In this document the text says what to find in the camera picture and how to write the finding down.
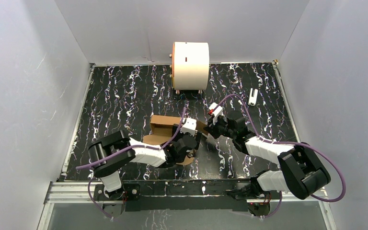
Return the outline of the brown cardboard box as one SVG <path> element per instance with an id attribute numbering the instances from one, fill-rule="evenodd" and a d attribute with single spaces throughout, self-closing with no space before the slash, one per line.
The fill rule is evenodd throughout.
<path id="1" fill-rule="evenodd" d="M 163 145 L 175 134 L 179 122 L 184 124 L 186 118 L 153 115 L 150 119 L 151 134 L 143 137 L 143 142 L 151 145 Z M 196 130 L 201 131 L 202 135 L 207 136 L 207 132 L 203 129 L 206 126 L 205 123 L 196 120 Z"/>

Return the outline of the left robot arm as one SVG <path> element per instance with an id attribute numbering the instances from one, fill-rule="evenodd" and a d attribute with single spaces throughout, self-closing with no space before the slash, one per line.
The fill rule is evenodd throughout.
<path id="1" fill-rule="evenodd" d="M 120 199 L 124 187 L 119 169 L 126 164 L 142 163 L 155 168 L 170 168 L 193 157 L 198 150 L 202 134 L 179 132 L 173 140 L 159 145 L 146 144 L 131 138 L 126 130 L 117 131 L 88 149 L 94 177 L 104 185 L 103 193 L 111 200 Z"/>

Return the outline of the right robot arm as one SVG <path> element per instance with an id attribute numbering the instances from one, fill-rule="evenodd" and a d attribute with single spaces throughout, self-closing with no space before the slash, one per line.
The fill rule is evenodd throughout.
<path id="1" fill-rule="evenodd" d="M 274 144 L 260 139 L 248 129 L 240 111 L 231 111 L 227 116 L 216 110 L 209 111 L 210 118 L 204 130 L 213 138 L 230 138 L 234 147 L 249 156 L 270 161 L 280 167 L 279 171 L 262 171 L 242 188 L 256 198 L 264 198 L 272 191 L 291 192 L 305 199 L 331 181 L 331 177 L 315 152 L 305 143 Z"/>

